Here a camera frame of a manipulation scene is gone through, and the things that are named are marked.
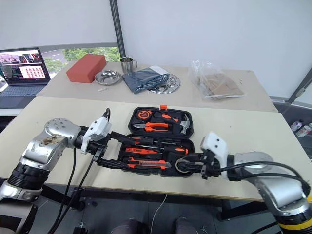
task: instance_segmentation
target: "stainless steel mug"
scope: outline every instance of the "stainless steel mug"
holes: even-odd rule
[[[124,74],[133,72],[137,68],[137,61],[133,60],[131,57],[122,57],[120,63]]]

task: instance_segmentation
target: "black pants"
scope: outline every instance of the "black pants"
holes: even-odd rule
[[[128,219],[115,227],[111,234],[138,234],[138,225],[136,219]],[[198,232],[185,218],[179,218],[176,221],[175,234],[198,234]]]

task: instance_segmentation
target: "red box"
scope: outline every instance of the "red box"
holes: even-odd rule
[[[78,60],[67,72],[71,82],[92,83],[94,76],[106,65],[104,55],[86,54]]]

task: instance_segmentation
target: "tool kit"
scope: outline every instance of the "tool kit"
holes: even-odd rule
[[[161,176],[190,176],[192,172],[179,172],[176,161],[194,153],[189,140],[193,134],[193,121],[189,112],[167,109],[167,106],[137,107],[128,125],[135,142],[121,145],[118,160],[129,168],[124,171]]]

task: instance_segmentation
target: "pliers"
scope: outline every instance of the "pliers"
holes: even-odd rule
[[[166,130],[161,130],[161,129],[155,129],[153,127],[164,127],[168,128],[169,125],[167,123],[150,123],[147,122],[146,124],[134,124],[133,125],[135,128],[144,128],[146,132],[152,132],[152,131],[157,131],[157,132],[167,132],[168,129]]]

